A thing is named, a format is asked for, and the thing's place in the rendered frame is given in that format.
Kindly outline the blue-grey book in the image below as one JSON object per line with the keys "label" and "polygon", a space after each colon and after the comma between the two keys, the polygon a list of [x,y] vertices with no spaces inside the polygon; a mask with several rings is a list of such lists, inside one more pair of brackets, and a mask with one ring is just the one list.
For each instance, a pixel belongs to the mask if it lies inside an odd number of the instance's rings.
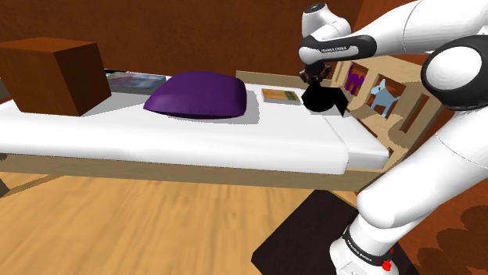
{"label": "blue-grey book", "polygon": [[117,93],[151,95],[166,80],[166,76],[129,71],[106,73],[110,90]]}

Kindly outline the light blue dog figure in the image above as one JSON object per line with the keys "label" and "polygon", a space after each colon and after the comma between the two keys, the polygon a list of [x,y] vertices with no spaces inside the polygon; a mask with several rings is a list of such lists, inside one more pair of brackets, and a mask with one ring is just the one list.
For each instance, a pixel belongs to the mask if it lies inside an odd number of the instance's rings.
{"label": "light blue dog figure", "polygon": [[392,107],[394,102],[397,102],[400,99],[400,96],[393,97],[388,89],[386,88],[386,80],[383,79],[380,84],[376,87],[373,87],[370,92],[371,95],[374,95],[375,98],[371,104],[371,109],[375,109],[377,105],[383,106],[384,109],[382,111],[382,117],[386,118],[388,111]]}

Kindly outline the brown box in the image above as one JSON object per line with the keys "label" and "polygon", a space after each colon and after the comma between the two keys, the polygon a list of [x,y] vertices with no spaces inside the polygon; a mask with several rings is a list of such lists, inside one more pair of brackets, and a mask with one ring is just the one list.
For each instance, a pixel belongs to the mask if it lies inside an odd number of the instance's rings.
{"label": "brown box", "polygon": [[111,96],[98,45],[90,41],[0,42],[0,80],[24,113],[82,116]]}

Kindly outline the small tan book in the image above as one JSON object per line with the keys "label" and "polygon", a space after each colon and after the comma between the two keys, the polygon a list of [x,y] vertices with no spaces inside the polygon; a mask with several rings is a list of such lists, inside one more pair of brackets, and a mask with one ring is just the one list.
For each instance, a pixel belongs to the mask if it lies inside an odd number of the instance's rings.
{"label": "small tan book", "polygon": [[301,105],[300,98],[294,91],[262,88],[261,92],[263,100],[268,103]]}

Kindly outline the wooden bed with white mattress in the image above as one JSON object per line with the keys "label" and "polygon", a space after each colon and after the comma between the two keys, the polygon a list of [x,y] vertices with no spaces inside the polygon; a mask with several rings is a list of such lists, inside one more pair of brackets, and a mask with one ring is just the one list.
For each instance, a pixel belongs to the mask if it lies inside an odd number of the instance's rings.
{"label": "wooden bed with white mattress", "polygon": [[[359,191],[411,154],[450,117],[421,84],[418,65],[389,56],[340,62],[364,73],[342,116],[268,103],[262,88],[302,94],[298,77],[237,72],[248,107],[228,120],[179,119],[144,109],[145,97],[113,93],[83,116],[25,113],[0,103],[0,172]],[[394,102],[371,109],[386,80]]]}

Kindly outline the purple pillow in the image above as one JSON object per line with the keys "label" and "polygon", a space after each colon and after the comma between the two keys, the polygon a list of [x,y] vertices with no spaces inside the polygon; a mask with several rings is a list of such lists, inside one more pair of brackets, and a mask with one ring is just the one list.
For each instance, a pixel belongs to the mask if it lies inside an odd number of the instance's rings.
{"label": "purple pillow", "polygon": [[151,112],[198,120],[239,117],[246,107],[246,86],[240,79],[203,71],[170,77],[144,104]]}

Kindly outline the dark robot stand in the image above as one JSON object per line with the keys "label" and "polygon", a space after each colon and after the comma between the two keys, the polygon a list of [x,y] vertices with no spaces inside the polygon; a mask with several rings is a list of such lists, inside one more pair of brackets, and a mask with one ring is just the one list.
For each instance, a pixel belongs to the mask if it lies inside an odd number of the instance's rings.
{"label": "dark robot stand", "polygon": [[329,191],[313,191],[255,250],[263,275],[373,275],[344,244],[358,211]]}

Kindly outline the purple cat figure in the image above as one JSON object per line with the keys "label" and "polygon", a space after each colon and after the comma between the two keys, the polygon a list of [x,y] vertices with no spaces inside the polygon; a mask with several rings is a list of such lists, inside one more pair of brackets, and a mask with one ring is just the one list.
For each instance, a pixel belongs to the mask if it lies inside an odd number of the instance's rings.
{"label": "purple cat figure", "polygon": [[354,63],[350,66],[344,88],[351,94],[356,95],[364,83],[364,73]]}

